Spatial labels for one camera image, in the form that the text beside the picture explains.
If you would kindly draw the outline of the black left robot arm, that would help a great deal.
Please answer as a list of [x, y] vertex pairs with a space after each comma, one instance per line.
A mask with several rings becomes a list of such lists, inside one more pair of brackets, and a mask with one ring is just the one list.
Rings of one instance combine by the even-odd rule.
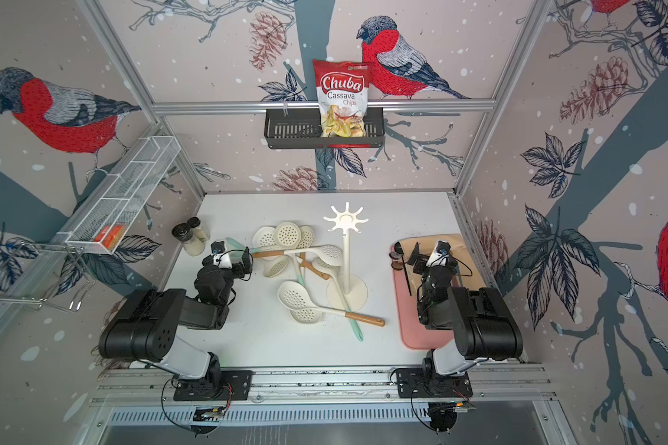
[[194, 287], [136, 291], [107, 325], [98, 341], [105, 359], [153, 365], [174, 377], [177, 402], [233, 402], [248, 399], [253, 372], [226, 371], [218, 356], [188, 343], [177, 330], [222, 329], [237, 298], [234, 284], [252, 274], [252, 252], [216, 241], [202, 260]]

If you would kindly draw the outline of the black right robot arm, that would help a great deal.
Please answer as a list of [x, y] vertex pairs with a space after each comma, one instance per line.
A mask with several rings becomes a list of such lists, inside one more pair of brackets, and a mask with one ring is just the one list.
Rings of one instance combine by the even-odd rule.
[[406, 263], [420, 276], [415, 294], [419, 323], [430, 331], [453, 334], [445, 345], [427, 353], [411, 396], [467, 399], [469, 369], [520, 358], [521, 331], [497, 289], [463, 286], [462, 280], [473, 278], [474, 272], [453, 255], [449, 243], [439, 240], [430, 254], [416, 245]]

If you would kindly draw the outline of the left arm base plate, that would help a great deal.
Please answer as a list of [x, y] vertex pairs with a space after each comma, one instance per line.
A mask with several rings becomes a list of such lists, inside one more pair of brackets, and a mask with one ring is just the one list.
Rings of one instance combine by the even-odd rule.
[[174, 390], [175, 402], [239, 402], [249, 397], [254, 372], [250, 370], [221, 370], [215, 375], [197, 380], [178, 379]]

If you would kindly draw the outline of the mint handle cream skimmer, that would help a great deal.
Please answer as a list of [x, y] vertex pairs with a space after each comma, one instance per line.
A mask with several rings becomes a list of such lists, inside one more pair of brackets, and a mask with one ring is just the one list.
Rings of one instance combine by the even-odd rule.
[[[313, 273], [319, 274], [320, 277], [324, 280], [334, 280], [334, 277], [331, 274], [319, 272], [319, 270], [317, 270], [317, 268], [315, 268], [312, 263], [304, 259], [300, 259], [298, 254], [312, 253], [317, 256], [317, 258], [324, 261], [324, 263], [331, 266], [342, 266], [347, 262], [347, 259], [344, 257], [344, 253], [338, 247], [333, 245], [291, 248], [290, 250], [285, 250], [285, 248], [277, 248], [276, 250], [254, 251], [249, 250], [248, 248], [242, 248], [241, 251], [243, 252], [243, 260], [248, 258], [250, 261], [252, 261], [255, 258], [265, 258], [272, 256], [290, 258], [295, 267], [303, 265], [305, 268], [310, 269]], [[382, 319], [365, 316], [363, 314], [354, 313], [353, 311], [348, 310], [346, 298], [342, 292], [340, 292], [340, 294], [341, 301], [344, 305], [343, 310], [317, 305], [310, 297], [309, 292], [304, 286], [304, 280], [302, 278], [298, 278], [297, 281], [283, 282], [278, 288], [278, 299], [280, 303], [291, 312], [292, 317], [298, 323], [315, 324], [320, 321], [323, 313], [331, 313], [344, 316], [353, 322], [360, 321], [362, 323], [374, 324], [374, 326], [385, 325]]]

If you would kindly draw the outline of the cream utensil rack stand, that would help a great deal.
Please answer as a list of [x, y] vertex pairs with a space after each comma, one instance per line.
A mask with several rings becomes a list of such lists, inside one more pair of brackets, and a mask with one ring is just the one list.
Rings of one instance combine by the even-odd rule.
[[369, 298], [369, 290], [364, 280], [352, 273], [352, 238], [353, 233], [360, 233], [360, 224], [365, 224], [369, 220], [360, 218], [362, 208], [351, 211], [349, 202], [345, 203], [343, 211], [337, 210], [334, 206], [331, 209], [334, 216], [325, 217], [324, 220], [333, 224], [330, 231], [341, 230], [343, 232], [343, 265], [337, 275], [343, 292], [343, 307], [360, 310]]

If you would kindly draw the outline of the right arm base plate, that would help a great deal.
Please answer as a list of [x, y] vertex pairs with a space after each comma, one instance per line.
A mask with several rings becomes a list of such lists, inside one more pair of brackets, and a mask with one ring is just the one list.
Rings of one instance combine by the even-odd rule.
[[473, 396], [468, 374], [439, 376], [426, 374], [421, 367], [397, 368], [391, 373], [401, 399], [469, 399]]

